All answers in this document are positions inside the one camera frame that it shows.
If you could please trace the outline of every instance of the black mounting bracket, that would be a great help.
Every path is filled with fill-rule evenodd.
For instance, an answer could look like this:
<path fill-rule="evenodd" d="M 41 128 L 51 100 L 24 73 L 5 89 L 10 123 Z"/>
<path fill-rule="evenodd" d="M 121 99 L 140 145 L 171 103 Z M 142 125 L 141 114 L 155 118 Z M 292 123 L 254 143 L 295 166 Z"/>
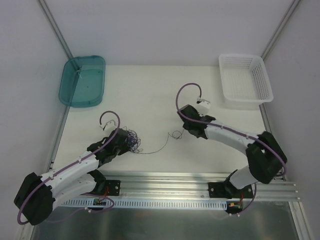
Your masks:
<path fill-rule="evenodd" d="M 209 197 L 211 199 L 225 199 L 227 197 L 219 194 L 218 189 L 224 188 L 224 182 L 208 182 Z M 244 188 L 237 190 L 232 198 L 241 199 L 241 194 L 243 194 L 244 199 L 252 199 L 254 197 L 251 185 L 245 186 Z"/>
<path fill-rule="evenodd" d="M 105 187 L 107 190 L 106 196 L 119 196 L 121 181 L 120 180 L 106 180 Z"/>

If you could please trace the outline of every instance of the metal frame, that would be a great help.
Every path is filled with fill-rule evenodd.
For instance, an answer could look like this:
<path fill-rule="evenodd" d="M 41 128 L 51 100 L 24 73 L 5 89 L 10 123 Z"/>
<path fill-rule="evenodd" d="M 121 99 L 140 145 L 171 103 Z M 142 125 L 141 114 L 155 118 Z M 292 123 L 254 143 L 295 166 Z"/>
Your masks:
<path fill-rule="evenodd" d="M 68 59 L 73 55 L 66 43 L 46 0 L 38 0 L 41 9 L 46 15 L 50 26 L 58 38 L 63 51 Z M 293 0 L 281 22 L 273 33 L 262 58 L 265 60 L 279 39 L 283 29 L 291 19 L 293 13 L 302 0 Z M 272 125 L 268 118 L 265 104 L 260 106 L 260 111 L 265 129 L 272 132 Z M 56 157 L 62 133 L 65 127 L 69 107 L 64 109 L 63 117 L 59 125 L 56 140 L 52 148 L 48 170 L 52 167 Z M 151 173 L 151 172 L 103 172 L 107 179 L 121 180 L 121 198 L 126 199 L 181 199 L 181 200 L 205 200 L 209 199 L 208 182 L 220 182 L 226 179 L 228 173 Z M 257 184 L 256 201 L 289 202 L 292 217 L 297 234 L 301 240 L 314 239 L 305 212 L 300 202 L 299 193 L 294 182 L 285 179 L 275 179 L 270 184 Z M 23 232 L 30 233 L 30 228 Z"/>

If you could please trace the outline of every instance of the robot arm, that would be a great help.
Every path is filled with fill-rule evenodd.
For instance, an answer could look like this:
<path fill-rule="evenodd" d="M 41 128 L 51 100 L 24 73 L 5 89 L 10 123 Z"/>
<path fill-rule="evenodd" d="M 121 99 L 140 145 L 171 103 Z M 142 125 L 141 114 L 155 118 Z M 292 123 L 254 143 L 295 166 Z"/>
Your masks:
<path fill-rule="evenodd" d="M 91 144 L 82 155 L 72 162 L 70 167 L 64 166 L 39 176 L 33 172 L 24 179 L 14 199 L 14 204 L 19 209 L 28 195 L 42 184 L 25 203 L 22 210 L 23 215 L 32 225 L 44 221 L 57 206 L 69 199 L 84 193 L 101 196 L 106 192 L 106 178 L 97 168 L 130 150 L 127 131 L 118 129 L 108 145 L 101 151 L 92 154 L 101 148 L 109 138 L 105 137 L 101 141 Z"/>
<path fill-rule="evenodd" d="M 206 108 L 210 107 L 208 101 L 204 99 L 198 100 L 197 109 L 203 110 L 204 105 L 207 106 Z M 283 165 L 260 142 L 273 149 L 284 163 L 287 162 L 285 154 L 271 133 L 264 131 L 262 134 L 256 134 L 236 130 L 233 127 L 224 125 L 212 116 L 200 114 L 197 109 L 191 105 L 186 105 L 179 109 L 178 114 L 184 122 L 183 128 L 185 130 L 197 138 L 224 143 L 247 156 L 248 165 L 240 170 L 235 170 L 227 177 L 221 188 L 214 190 L 221 197 L 231 199 L 238 190 L 243 189 L 245 186 L 256 182 L 268 184 L 277 176 Z M 201 121 L 201 123 L 188 120 L 185 117 Z"/>

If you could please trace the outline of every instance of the metal floor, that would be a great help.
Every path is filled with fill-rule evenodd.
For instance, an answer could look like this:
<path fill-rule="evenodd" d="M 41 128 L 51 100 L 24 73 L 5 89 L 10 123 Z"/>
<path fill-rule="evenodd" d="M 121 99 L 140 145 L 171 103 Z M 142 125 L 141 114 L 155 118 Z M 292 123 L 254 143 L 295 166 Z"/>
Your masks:
<path fill-rule="evenodd" d="M 48 220 L 77 208 L 58 207 Z M 255 202 L 240 217 L 217 210 L 114 208 L 80 211 L 60 223 L 41 223 L 33 240 L 297 240 L 287 202 Z"/>

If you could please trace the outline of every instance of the white wall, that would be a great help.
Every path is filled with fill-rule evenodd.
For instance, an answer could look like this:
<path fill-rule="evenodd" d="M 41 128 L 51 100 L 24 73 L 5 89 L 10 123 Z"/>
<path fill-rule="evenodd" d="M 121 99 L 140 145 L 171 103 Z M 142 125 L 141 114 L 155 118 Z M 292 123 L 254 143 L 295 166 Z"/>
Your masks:
<path fill-rule="evenodd" d="M 292 0 L 47 0 L 75 56 L 108 65 L 218 65 L 261 55 Z"/>
<path fill-rule="evenodd" d="M 302 1 L 265 62 L 274 94 L 267 110 L 315 239 L 320 239 L 319 12 L 319 0 Z"/>
<path fill-rule="evenodd" d="M 0 239 L 17 230 L 14 198 L 24 177 L 41 174 L 61 119 L 67 61 L 36 0 L 0 7 Z"/>

